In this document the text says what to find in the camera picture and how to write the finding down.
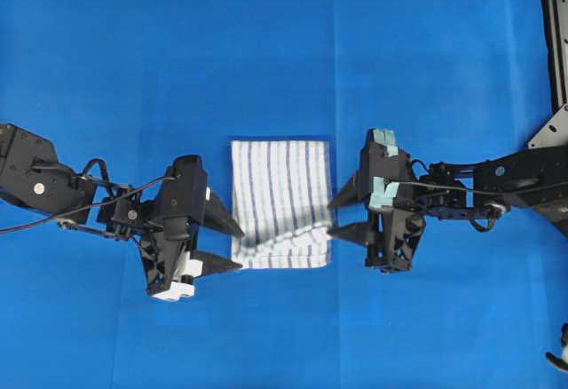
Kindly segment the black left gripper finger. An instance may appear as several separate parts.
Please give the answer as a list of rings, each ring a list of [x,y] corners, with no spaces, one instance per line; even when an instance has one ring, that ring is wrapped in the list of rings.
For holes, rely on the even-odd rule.
[[[210,187],[206,189],[204,226],[233,237],[244,236],[239,224]]]
[[[194,259],[202,262],[201,276],[222,274],[242,269],[242,264],[207,251],[196,250]]]

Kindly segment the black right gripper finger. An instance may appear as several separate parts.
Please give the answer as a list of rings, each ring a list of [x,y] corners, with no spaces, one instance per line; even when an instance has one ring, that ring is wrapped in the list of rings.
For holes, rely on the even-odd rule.
[[[363,202],[368,195],[367,181],[356,171],[328,204],[329,209],[339,209]]]
[[[346,226],[334,226],[328,229],[327,234],[334,239],[368,245],[371,231],[367,222],[357,222]]]

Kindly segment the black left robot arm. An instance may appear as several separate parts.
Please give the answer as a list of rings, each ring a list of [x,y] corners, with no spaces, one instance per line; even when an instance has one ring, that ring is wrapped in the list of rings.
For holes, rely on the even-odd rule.
[[[41,213],[44,221],[115,241],[134,241],[148,296],[174,302],[194,295],[196,279],[240,270],[229,258],[199,250],[199,231],[242,238],[239,224],[209,187],[198,155],[182,155],[155,180],[155,198],[143,187],[110,180],[95,158],[76,172],[48,140],[10,123],[1,126],[1,198]]]

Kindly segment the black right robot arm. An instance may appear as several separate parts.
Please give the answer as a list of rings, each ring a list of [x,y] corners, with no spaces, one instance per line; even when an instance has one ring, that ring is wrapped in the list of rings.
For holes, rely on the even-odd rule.
[[[367,251],[365,265],[383,273],[405,272],[426,227],[426,218],[467,220],[481,233],[512,208],[541,214],[567,232],[567,148],[526,149],[481,163],[433,163],[425,174],[398,146],[393,131],[371,129],[359,168],[328,205],[336,210],[362,203],[367,220],[328,230]]]

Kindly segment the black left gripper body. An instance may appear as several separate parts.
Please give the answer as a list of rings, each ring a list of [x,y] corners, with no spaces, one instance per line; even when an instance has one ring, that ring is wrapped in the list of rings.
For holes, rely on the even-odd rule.
[[[194,280],[204,264],[193,257],[199,228],[203,225],[208,176],[198,155],[176,158],[166,171],[146,217],[140,257],[149,296],[178,301],[195,294]]]

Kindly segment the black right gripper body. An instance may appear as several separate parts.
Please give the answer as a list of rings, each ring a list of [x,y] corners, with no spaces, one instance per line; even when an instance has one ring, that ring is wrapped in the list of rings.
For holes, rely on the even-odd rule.
[[[358,194],[367,208],[365,265],[383,273],[406,272],[425,229],[413,200],[409,154],[393,131],[371,129],[359,156]]]

